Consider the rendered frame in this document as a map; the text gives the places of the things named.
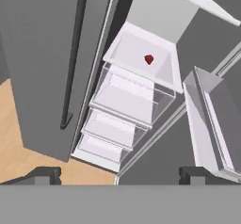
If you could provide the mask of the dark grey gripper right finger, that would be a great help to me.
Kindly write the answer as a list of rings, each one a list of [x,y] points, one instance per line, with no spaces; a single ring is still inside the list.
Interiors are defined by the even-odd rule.
[[[237,185],[237,182],[217,177],[203,167],[179,167],[179,184]]]

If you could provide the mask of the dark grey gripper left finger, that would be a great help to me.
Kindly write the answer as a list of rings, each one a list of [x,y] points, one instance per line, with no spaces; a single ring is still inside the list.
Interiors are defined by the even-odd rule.
[[[61,185],[61,167],[36,167],[25,176],[3,182],[3,184]]]

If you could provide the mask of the clear fridge door bin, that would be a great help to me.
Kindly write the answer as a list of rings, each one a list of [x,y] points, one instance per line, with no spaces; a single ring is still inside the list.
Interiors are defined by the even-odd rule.
[[[224,79],[195,67],[183,85],[195,165],[241,184],[241,113]]]

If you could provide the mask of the large clear fridge drawer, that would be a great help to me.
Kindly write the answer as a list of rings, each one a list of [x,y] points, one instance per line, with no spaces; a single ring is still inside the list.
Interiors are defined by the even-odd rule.
[[[106,62],[89,104],[152,129],[175,99],[173,90]]]

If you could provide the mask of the grey closed fridge door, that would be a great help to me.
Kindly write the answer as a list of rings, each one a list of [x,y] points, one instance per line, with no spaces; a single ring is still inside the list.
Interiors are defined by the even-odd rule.
[[[0,0],[0,33],[24,146],[67,161],[111,0],[87,0],[72,85],[72,119],[60,128],[77,0]]]

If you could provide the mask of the white fridge interior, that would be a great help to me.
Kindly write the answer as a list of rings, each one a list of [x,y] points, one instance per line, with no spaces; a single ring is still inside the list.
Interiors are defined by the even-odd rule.
[[[198,9],[198,6],[186,0],[133,0],[124,23],[134,24],[156,36],[171,41],[176,44],[177,48],[178,40],[184,34]],[[91,108],[98,109],[91,107],[89,102],[88,111]]]

